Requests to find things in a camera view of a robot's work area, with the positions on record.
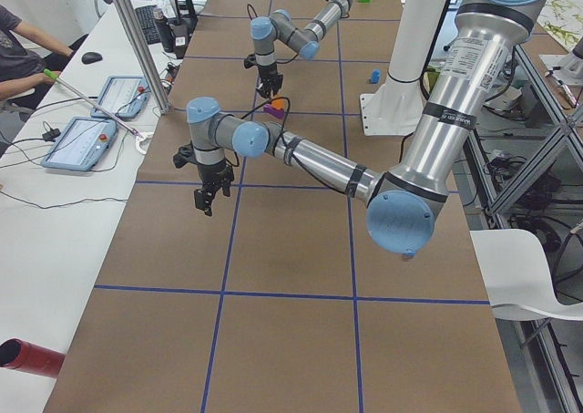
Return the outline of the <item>orange trapezoid block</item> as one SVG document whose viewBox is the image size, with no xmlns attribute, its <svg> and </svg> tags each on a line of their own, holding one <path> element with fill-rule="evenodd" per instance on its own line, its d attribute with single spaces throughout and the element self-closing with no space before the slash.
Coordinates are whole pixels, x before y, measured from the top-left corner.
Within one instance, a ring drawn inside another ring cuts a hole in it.
<svg viewBox="0 0 583 413">
<path fill-rule="evenodd" d="M 286 106 L 286 103 L 283 98 L 275 98 L 272 101 L 271 105 L 278 110 L 283 110 Z"/>
</svg>

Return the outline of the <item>purple trapezoid block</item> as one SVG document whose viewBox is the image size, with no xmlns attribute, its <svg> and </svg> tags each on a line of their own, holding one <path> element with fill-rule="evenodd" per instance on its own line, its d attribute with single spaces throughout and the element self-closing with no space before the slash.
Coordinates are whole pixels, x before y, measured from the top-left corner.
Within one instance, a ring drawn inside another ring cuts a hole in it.
<svg viewBox="0 0 583 413">
<path fill-rule="evenodd" d="M 285 116 L 285 110 L 283 108 L 275 108 L 271 104 L 267 104 L 263 107 L 263 111 L 276 119 L 283 119 Z"/>
</svg>

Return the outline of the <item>small blue single-stud brick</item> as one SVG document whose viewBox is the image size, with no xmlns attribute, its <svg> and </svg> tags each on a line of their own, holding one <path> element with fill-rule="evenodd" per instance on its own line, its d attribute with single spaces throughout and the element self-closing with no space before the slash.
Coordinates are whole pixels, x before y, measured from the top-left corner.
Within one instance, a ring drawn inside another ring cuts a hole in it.
<svg viewBox="0 0 583 413">
<path fill-rule="evenodd" d="M 380 82 L 380 78 L 381 78 L 381 71 L 376 68 L 371 72 L 371 75 L 369 77 L 369 83 L 370 84 L 378 84 Z"/>
</svg>

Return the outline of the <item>dark water bottle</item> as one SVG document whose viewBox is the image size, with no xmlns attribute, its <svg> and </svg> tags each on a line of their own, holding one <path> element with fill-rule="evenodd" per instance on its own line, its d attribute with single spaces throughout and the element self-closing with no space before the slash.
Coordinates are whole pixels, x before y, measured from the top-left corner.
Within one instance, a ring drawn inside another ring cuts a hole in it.
<svg viewBox="0 0 583 413">
<path fill-rule="evenodd" d="M 153 19 L 157 28 L 160 43 L 166 53 L 174 52 L 174 36 L 169 25 L 169 21 L 164 15 L 162 9 L 156 6 L 153 11 Z"/>
</svg>

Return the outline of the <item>far blue teach pendant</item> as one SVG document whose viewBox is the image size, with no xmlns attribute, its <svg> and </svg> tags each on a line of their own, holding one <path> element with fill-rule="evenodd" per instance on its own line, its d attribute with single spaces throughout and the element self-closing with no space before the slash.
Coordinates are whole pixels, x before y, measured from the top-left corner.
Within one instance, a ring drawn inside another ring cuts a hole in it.
<svg viewBox="0 0 583 413">
<path fill-rule="evenodd" d="M 141 76 L 109 76 L 97 104 L 121 119 L 133 119 L 146 106 L 148 82 Z"/>
</svg>

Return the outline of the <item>blue teach pendant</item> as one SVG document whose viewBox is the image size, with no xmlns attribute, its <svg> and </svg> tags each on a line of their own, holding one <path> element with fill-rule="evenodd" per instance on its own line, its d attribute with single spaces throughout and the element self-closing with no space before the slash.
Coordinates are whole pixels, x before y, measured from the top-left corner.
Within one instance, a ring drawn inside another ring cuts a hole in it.
<svg viewBox="0 0 583 413">
<path fill-rule="evenodd" d="M 107 152 L 118 133 L 112 119 L 72 118 L 40 165 L 48 169 L 89 171 Z"/>
<path fill-rule="evenodd" d="M 97 104 L 121 119 L 133 119 L 146 106 L 148 82 L 141 76 L 109 76 Z"/>
</svg>

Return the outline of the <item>brown paper table cover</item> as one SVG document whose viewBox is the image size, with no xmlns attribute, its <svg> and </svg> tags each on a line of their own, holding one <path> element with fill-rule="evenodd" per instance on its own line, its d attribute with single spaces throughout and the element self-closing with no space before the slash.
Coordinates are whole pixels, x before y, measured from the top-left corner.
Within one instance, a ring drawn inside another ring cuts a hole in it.
<svg viewBox="0 0 583 413">
<path fill-rule="evenodd" d="M 271 156 L 244 160 L 213 214 L 194 208 L 183 108 L 257 104 L 247 5 L 303 26 L 322 0 L 209 0 L 109 246 L 49 412 L 541 412 L 512 378 L 452 189 L 411 260 L 365 209 Z"/>
</svg>

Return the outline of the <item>near blue teach pendant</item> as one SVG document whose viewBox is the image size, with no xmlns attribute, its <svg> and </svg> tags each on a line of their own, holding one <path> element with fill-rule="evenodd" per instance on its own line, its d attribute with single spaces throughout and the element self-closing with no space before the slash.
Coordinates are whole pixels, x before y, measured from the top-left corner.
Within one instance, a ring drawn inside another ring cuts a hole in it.
<svg viewBox="0 0 583 413">
<path fill-rule="evenodd" d="M 48 169 L 89 171 L 107 152 L 118 133 L 112 119 L 72 118 L 40 165 Z"/>
</svg>

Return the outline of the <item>black keyboard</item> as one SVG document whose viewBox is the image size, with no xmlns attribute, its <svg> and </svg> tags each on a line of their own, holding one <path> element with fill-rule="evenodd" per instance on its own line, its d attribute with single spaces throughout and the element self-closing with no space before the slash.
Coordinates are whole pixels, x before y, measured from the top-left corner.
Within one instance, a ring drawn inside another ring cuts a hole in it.
<svg viewBox="0 0 583 413">
<path fill-rule="evenodd" d="M 148 45 L 160 42 L 159 32 L 153 16 L 154 5 L 144 5 L 134 9 L 142 34 Z"/>
</svg>

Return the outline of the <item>black computer mouse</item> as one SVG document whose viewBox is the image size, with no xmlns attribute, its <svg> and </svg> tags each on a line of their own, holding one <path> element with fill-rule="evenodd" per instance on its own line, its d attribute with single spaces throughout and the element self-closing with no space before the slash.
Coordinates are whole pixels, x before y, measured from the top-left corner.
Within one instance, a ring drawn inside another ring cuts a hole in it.
<svg viewBox="0 0 583 413">
<path fill-rule="evenodd" d="M 91 65 L 101 61 L 102 59 L 102 55 L 98 52 L 86 52 L 82 55 L 81 62 L 84 65 Z"/>
</svg>

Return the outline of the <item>long blue four-stud brick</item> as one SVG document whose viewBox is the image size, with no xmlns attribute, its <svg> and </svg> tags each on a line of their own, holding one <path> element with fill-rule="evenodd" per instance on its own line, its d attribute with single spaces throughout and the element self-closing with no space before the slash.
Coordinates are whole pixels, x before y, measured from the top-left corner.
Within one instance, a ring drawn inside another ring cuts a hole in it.
<svg viewBox="0 0 583 413">
<path fill-rule="evenodd" d="M 415 257 L 415 252 L 403 253 L 401 255 L 401 257 L 402 257 L 402 260 L 405 261 L 405 262 L 411 261 Z"/>
</svg>

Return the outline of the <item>seated person grey shirt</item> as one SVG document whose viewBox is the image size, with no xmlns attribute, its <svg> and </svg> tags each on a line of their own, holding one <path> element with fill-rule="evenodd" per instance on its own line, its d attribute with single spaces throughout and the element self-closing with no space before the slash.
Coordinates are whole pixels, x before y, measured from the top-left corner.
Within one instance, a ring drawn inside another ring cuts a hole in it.
<svg viewBox="0 0 583 413">
<path fill-rule="evenodd" d="M 39 56 L 24 48 L 15 35 L 36 43 L 51 54 L 46 57 Z M 68 46 L 2 5 L 1 99 L 13 100 L 20 107 L 35 109 L 54 84 L 44 70 L 49 69 L 58 75 L 86 38 L 87 34 L 82 35 Z"/>
</svg>

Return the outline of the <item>red cylinder tube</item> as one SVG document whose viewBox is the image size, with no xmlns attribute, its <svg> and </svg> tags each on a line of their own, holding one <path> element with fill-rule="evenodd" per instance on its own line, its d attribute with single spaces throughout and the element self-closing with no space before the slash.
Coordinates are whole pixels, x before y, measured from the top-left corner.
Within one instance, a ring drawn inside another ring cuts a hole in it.
<svg viewBox="0 0 583 413">
<path fill-rule="evenodd" d="M 42 377 L 57 378 L 65 357 L 63 353 L 17 338 L 1 345 L 1 368 Z"/>
</svg>

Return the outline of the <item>white plastic chair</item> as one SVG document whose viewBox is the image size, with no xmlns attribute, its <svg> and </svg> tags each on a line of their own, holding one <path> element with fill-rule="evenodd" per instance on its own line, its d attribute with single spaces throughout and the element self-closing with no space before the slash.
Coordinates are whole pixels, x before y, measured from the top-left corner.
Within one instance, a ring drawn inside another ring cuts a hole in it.
<svg viewBox="0 0 583 413">
<path fill-rule="evenodd" d="M 582 304 L 563 305 L 555 296 L 547 257 L 539 239 L 520 229 L 470 232 L 496 319 L 582 320 Z"/>
</svg>

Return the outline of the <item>aluminium frame post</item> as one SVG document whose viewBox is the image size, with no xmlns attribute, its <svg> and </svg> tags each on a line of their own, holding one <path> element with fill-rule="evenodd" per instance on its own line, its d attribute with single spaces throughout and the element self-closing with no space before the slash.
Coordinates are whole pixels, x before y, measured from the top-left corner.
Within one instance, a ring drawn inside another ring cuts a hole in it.
<svg viewBox="0 0 583 413">
<path fill-rule="evenodd" d="M 138 63 L 145 79 L 148 82 L 150 92 L 155 98 L 159 112 L 164 115 L 170 110 L 168 94 L 162 86 L 161 78 L 149 51 L 146 38 L 143 35 L 138 18 L 131 0 L 113 0 L 120 22 L 127 34 Z"/>
</svg>

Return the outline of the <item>aluminium frame rack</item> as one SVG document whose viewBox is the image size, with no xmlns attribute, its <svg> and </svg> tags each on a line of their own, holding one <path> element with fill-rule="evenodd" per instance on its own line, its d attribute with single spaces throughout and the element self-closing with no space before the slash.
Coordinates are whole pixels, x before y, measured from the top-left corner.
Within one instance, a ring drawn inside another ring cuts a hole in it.
<svg viewBox="0 0 583 413">
<path fill-rule="evenodd" d="M 472 229 L 525 228 L 547 248 L 553 292 L 564 305 L 582 300 L 582 91 L 566 98 L 544 56 L 565 49 L 536 33 L 517 50 L 509 108 L 484 108 L 455 165 Z M 582 325 L 548 319 L 500 321 L 506 359 L 526 412 L 582 409 Z"/>
</svg>

